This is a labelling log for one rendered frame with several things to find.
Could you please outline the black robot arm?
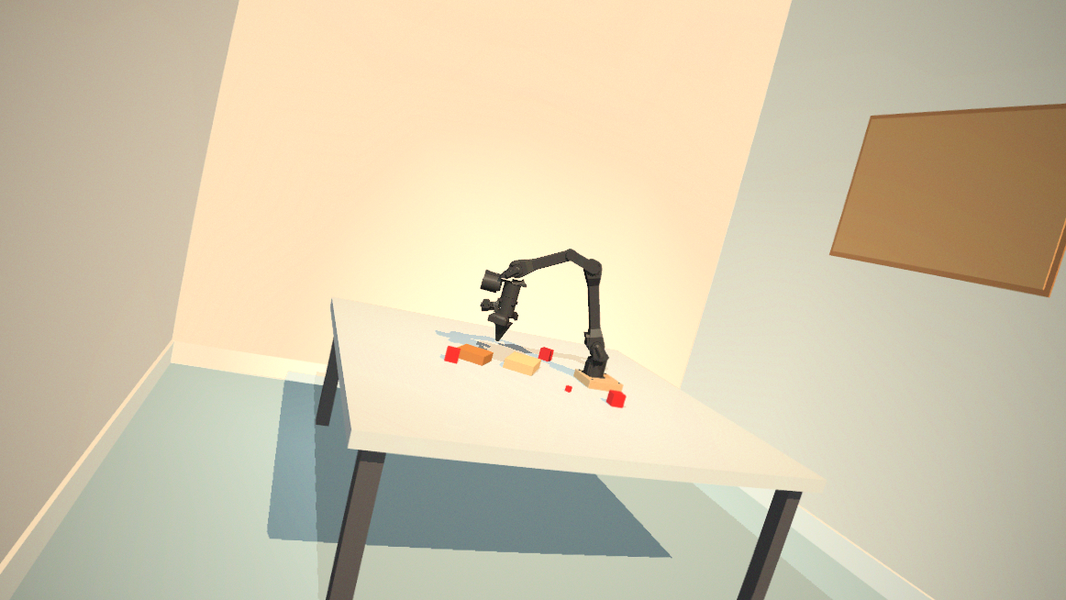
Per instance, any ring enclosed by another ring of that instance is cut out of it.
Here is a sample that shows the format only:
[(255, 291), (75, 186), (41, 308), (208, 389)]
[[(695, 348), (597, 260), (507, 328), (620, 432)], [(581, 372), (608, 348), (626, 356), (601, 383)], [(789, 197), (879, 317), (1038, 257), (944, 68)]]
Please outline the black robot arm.
[[(575, 264), (583, 267), (585, 281), (587, 283), (588, 333), (583, 334), (584, 344), (585, 347), (588, 348), (591, 356), (588, 356), (582, 373), (588, 375), (591, 378), (605, 380), (605, 364), (607, 361), (609, 361), (609, 355), (605, 353), (605, 341), (603, 330), (601, 330), (600, 321), (599, 285), (601, 282), (601, 277), (603, 277), (603, 264), (601, 264), (601, 262), (595, 259), (587, 259), (582, 256), (581, 253), (575, 252), (574, 249), (549, 253), (549, 255), (542, 256), (536, 259), (513, 260), (508, 263), (508, 269), (502, 272), (502, 274), (496, 274), (496, 272), (485, 270), (480, 289), (496, 293), (501, 290), (502, 282), (505, 282), (503, 283), (501, 295), (518, 299), (521, 286), (527, 288), (527, 285), (524, 281), (516, 281), (516, 279), (505, 281), (505, 279), (512, 277), (521, 278), (531, 274), (535, 270), (558, 265), (567, 261), (572, 261)], [(492, 302), (484, 299), (481, 302), (480, 307), (482, 308), (482, 311), (494, 310), (494, 312), (498, 312), (499, 302), (500, 301), (498, 301), (498, 298)]]

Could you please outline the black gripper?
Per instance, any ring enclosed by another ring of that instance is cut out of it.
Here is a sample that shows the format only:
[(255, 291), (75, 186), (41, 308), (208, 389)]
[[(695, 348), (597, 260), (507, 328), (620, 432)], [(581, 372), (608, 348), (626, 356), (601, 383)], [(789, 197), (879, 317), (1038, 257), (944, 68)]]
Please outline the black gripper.
[(489, 315), (487, 319), (487, 321), (491, 321), (495, 324), (495, 341), (501, 340), (501, 337), (507, 333), (508, 326), (513, 324), (512, 322), (508, 322), (508, 318), (513, 318), (514, 321), (517, 321), (518, 319), (518, 313), (515, 312), (515, 308), (518, 303), (517, 299), (501, 295), (498, 301), (500, 301), (498, 312), (495, 311), (496, 313), (494, 312), (494, 314)]

